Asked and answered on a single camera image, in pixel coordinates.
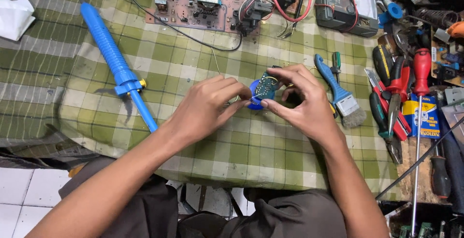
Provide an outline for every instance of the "multimeter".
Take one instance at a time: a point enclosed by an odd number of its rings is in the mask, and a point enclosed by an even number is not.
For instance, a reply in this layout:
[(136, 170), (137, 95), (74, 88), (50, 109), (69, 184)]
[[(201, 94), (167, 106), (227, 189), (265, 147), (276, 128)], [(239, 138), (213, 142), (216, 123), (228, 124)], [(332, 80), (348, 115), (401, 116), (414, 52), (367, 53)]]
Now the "multimeter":
[[(358, 22), (347, 33), (370, 38), (377, 34), (379, 21), (375, 0), (355, 0), (358, 10)], [(356, 18), (356, 11), (351, 0), (316, 0), (316, 21), (321, 27), (328, 27), (339, 31), (349, 29)]]

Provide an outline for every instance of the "person's left hand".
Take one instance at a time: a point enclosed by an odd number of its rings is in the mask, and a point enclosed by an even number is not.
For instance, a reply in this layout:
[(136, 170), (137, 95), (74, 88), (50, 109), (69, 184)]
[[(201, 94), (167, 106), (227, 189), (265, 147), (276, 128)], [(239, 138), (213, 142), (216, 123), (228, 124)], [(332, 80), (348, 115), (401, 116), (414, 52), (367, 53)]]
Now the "person's left hand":
[[(239, 96), (226, 108), (229, 99)], [(192, 86), (172, 116), (162, 125), (170, 126), (174, 134), (193, 144), (212, 134), (242, 107), (250, 104), (252, 92), (235, 78), (222, 75)]]

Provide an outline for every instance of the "spring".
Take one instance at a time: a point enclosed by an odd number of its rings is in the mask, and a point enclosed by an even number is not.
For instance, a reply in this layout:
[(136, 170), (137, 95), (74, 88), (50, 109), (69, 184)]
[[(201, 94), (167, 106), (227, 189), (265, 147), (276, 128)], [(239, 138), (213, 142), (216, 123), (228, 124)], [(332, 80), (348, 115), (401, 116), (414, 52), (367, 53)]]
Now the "spring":
[(459, 15), (454, 11), (448, 10), (419, 9), (414, 13), (414, 16), (428, 21), (441, 29), (447, 29), (459, 21)]

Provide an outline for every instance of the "green screwdriver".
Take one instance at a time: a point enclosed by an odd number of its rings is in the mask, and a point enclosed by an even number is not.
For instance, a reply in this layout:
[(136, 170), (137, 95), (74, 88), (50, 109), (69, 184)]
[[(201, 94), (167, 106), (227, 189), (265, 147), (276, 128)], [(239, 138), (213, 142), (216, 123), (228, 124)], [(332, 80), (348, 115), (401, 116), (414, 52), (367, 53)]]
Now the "green screwdriver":
[(341, 61), (340, 61), (340, 52), (334, 52), (332, 55), (332, 67), (330, 68), (330, 71), (332, 74), (335, 74), (337, 77), (337, 83), (340, 84), (340, 66), (341, 66)]

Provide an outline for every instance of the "white cloth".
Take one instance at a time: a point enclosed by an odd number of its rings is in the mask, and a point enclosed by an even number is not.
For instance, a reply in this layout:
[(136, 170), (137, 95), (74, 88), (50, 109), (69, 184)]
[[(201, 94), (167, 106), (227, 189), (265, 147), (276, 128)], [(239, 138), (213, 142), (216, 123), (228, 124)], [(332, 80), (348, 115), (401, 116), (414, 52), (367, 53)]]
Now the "white cloth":
[(18, 41), (34, 21), (28, 0), (0, 0), (0, 36)]

